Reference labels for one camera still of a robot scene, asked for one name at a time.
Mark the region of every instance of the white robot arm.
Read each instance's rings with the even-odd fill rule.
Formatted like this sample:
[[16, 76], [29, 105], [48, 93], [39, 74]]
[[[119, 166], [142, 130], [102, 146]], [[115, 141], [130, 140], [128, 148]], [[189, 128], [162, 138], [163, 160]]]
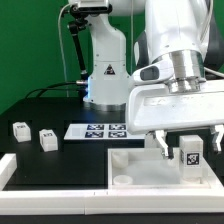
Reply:
[[[133, 74], [138, 87], [127, 104], [129, 131], [153, 132], [164, 148], [163, 155], [169, 157], [160, 133], [211, 128], [219, 130], [214, 148], [220, 151], [224, 81], [205, 82], [203, 60], [209, 36], [206, 29], [201, 40], [208, 13], [205, 0], [147, 0], [145, 10], [148, 65]], [[139, 49], [135, 46], [137, 61]]]
[[142, 12], [145, 0], [69, 0], [69, 3], [71, 14], [84, 18], [92, 37], [94, 69], [88, 78], [85, 105], [104, 111], [124, 110], [130, 78], [126, 71], [126, 38], [110, 25], [108, 14], [130, 16]]

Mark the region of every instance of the small white cube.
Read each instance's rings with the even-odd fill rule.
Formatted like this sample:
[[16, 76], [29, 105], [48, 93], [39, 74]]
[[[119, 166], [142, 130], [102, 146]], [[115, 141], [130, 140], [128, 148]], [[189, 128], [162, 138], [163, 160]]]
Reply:
[[40, 144], [44, 152], [58, 150], [58, 140], [53, 130], [44, 129], [39, 132], [39, 135], [40, 135]]
[[180, 173], [184, 179], [201, 178], [203, 140], [197, 135], [180, 136]]
[[14, 123], [13, 134], [18, 142], [31, 141], [30, 128], [25, 122]]

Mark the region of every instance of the paper sheet with markers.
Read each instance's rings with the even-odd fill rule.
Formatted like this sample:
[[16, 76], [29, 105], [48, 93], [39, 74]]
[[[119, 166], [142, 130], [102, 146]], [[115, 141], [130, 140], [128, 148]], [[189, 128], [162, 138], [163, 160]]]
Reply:
[[126, 124], [71, 124], [65, 140], [144, 139], [145, 135], [131, 135]]

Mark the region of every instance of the cable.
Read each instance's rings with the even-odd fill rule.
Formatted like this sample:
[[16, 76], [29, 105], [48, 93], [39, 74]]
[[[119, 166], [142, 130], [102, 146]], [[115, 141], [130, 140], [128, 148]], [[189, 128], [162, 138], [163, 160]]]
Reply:
[[213, 0], [210, 0], [209, 13], [208, 13], [207, 19], [205, 21], [205, 26], [204, 26], [203, 32], [201, 33], [201, 38], [200, 38], [201, 42], [204, 41], [205, 36], [208, 32], [210, 22], [211, 22], [211, 19], [212, 19], [213, 8], [214, 8], [214, 2], [213, 2]]
[[133, 0], [131, 1], [131, 70], [130, 73], [133, 73], [133, 53], [134, 53], [134, 5]]
[[41, 88], [41, 89], [35, 89], [35, 90], [32, 90], [30, 91], [26, 96], [25, 96], [25, 99], [27, 99], [32, 93], [34, 92], [38, 92], [38, 91], [43, 91], [46, 92], [48, 90], [50, 91], [77, 91], [77, 89], [52, 89], [52, 88]]
[[212, 73], [213, 75], [216, 75], [216, 76], [219, 76], [219, 77], [224, 78], [224, 74], [221, 73], [221, 72], [216, 72], [216, 71], [214, 71], [214, 70], [212, 70], [212, 69], [209, 69], [209, 68], [205, 68], [205, 71], [206, 71], [206, 72], [210, 72], [210, 73]]
[[47, 86], [46, 88], [43, 88], [43, 90], [37, 94], [36, 97], [40, 97], [41, 95], [43, 95], [48, 89], [52, 89], [52, 88], [56, 88], [56, 87], [61, 87], [61, 86], [69, 86], [69, 85], [76, 85], [76, 82], [61, 82], [61, 83], [56, 83], [50, 86]]
[[69, 6], [71, 6], [71, 4], [65, 5], [61, 9], [61, 11], [59, 13], [59, 17], [58, 17], [58, 35], [59, 35], [59, 42], [60, 42], [60, 49], [61, 49], [61, 57], [62, 57], [62, 63], [63, 63], [63, 71], [64, 71], [65, 82], [68, 81], [68, 76], [67, 76], [67, 67], [66, 67], [66, 62], [65, 62], [64, 44], [63, 44], [62, 33], [61, 33], [61, 16], [62, 16], [64, 10]]

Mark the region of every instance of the green wall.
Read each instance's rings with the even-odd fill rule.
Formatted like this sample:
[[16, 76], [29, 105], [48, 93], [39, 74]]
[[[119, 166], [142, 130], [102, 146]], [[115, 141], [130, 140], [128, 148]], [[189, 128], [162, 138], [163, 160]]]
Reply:
[[[63, 82], [63, 67], [59, 48], [57, 20], [60, 7], [66, 0], [4, 0], [0, 5], [0, 113], [10, 107], [27, 92]], [[224, 1], [215, 0], [215, 15], [224, 36]], [[62, 20], [68, 79], [79, 78], [79, 67], [74, 44], [66, 28], [72, 18]], [[130, 55], [130, 18], [110, 18], [128, 40]], [[144, 28], [144, 15], [134, 17], [134, 37]], [[88, 31], [80, 35], [84, 57], [89, 72], [92, 70], [91, 39]], [[127, 70], [130, 71], [130, 56]], [[50, 93], [46, 96], [65, 96]]]

